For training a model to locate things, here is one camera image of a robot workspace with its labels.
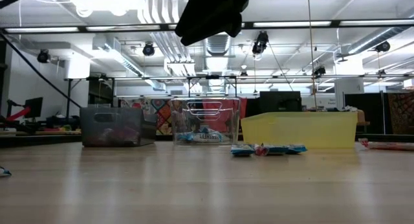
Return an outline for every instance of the patterned textile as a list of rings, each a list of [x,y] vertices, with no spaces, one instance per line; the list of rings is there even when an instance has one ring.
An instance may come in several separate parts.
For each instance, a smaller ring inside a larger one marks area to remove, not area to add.
[[[145,114],[157,114],[157,135],[172,135],[171,128],[171,101],[169,99],[138,98],[121,100],[121,107],[141,108]]]
[[[414,92],[389,93],[389,110],[394,134],[414,134]]]

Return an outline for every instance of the yellow plastic bin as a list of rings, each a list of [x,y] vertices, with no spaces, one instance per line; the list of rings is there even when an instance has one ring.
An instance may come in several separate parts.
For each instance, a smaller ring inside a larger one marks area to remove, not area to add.
[[[304,144],[308,149],[353,148],[356,112],[275,112],[241,120],[247,144]]]

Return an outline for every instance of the table surface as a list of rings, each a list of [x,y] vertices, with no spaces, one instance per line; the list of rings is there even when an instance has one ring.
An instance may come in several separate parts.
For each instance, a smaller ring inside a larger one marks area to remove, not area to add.
[[[414,223],[414,153],[229,150],[0,149],[0,223]]]

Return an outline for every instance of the ceiling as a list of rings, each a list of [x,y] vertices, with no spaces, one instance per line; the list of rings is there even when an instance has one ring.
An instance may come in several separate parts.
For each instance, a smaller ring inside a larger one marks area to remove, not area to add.
[[[179,14],[182,14],[188,0],[178,0]],[[69,0],[22,0],[0,11],[0,27],[44,27],[44,26],[73,26],[73,25],[117,25],[140,24],[136,10],[130,10],[123,16],[114,16],[109,11],[95,11],[89,17],[79,17],[76,7]],[[414,7],[414,0],[310,0],[310,16],[312,20],[332,19],[395,19],[403,17],[403,13]],[[308,0],[250,0],[249,6],[242,13],[243,21],[299,21],[309,19]],[[334,73],[333,47],[350,45],[377,28],[319,28],[268,30],[270,47],[263,53],[263,58],[254,61],[251,54],[245,54],[240,48],[249,51],[252,42],[257,38],[257,30],[243,30],[232,39],[232,51],[229,56],[227,70],[223,74],[239,74],[241,66],[246,65],[249,75],[279,75],[281,71],[287,75],[303,74],[312,69],[309,63],[323,53],[332,54],[330,60],[323,65],[327,73]],[[50,34],[22,35],[24,40],[31,42],[66,41],[91,55],[91,71],[125,76],[125,68],[114,59],[102,55],[102,52],[92,46],[91,39],[100,34]],[[149,32],[102,33],[106,38],[116,38],[122,44],[122,52],[145,70],[148,76],[167,76],[164,70],[164,55],[155,47],[154,56],[143,56],[141,53],[145,42],[153,41]],[[414,41],[413,28],[388,40],[391,51]],[[376,52],[363,52],[365,73],[374,73],[379,67],[403,62],[413,55],[414,44],[404,47],[390,56],[381,57]],[[195,62],[195,72],[208,73],[205,63],[205,48],[202,42],[188,47],[188,52]],[[414,66],[407,64],[394,70],[393,73],[408,73]],[[246,83],[263,83],[266,80],[244,80]],[[285,83],[286,80],[272,80],[268,83]],[[147,85],[145,82],[124,82],[124,85]]]

